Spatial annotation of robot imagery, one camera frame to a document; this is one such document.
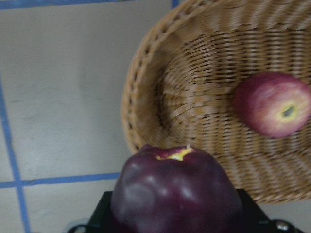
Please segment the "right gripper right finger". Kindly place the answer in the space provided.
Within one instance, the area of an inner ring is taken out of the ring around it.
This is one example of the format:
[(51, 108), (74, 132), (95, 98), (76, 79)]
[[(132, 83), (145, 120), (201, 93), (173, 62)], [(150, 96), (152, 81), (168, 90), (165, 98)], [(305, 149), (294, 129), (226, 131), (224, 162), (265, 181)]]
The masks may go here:
[(237, 189), (243, 205), (243, 220), (246, 233), (263, 233), (269, 225), (268, 216), (244, 189)]

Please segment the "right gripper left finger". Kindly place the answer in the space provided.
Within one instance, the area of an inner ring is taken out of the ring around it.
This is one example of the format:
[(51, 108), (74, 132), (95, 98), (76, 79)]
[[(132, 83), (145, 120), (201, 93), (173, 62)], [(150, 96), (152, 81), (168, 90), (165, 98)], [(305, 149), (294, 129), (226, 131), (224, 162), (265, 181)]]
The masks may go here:
[(110, 209), (112, 191), (103, 193), (87, 224), (88, 233), (112, 233), (113, 217)]

